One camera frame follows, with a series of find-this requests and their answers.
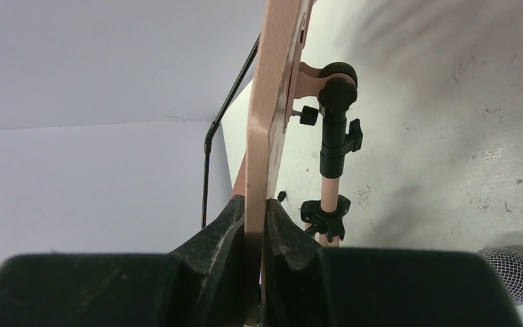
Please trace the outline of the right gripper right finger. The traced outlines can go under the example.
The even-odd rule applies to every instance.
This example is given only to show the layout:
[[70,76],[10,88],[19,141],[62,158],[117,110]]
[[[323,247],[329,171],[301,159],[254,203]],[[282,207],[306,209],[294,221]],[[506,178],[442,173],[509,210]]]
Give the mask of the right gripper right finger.
[[495,271],[467,252],[322,247],[266,204],[264,326],[520,326]]

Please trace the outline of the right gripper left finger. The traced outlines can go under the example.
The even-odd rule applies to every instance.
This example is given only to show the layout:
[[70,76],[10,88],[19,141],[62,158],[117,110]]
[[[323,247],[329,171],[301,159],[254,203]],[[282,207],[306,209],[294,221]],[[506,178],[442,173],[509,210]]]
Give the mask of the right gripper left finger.
[[0,326],[242,326],[244,198],[167,254],[40,253],[0,265]]

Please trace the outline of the pink music stand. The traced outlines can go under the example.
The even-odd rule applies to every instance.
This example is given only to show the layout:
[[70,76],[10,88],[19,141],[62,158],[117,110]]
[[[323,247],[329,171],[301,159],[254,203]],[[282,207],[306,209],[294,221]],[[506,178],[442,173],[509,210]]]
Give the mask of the pink music stand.
[[[311,1],[269,1],[256,43],[247,123],[247,149],[234,185],[242,201],[239,220],[220,240],[212,277],[220,278],[225,265],[244,297],[240,326],[254,324],[253,279],[260,276],[264,326],[333,326],[333,297],[322,258],[345,237],[343,218],[350,201],[339,194],[345,156],[362,145],[358,120],[346,113],[356,101],[357,76],[346,63],[321,69],[301,61],[311,19]],[[304,107],[302,121],[322,120],[321,197],[302,204],[301,230],[274,198],[283,142],[297,99],[314,97],[318,108]]]

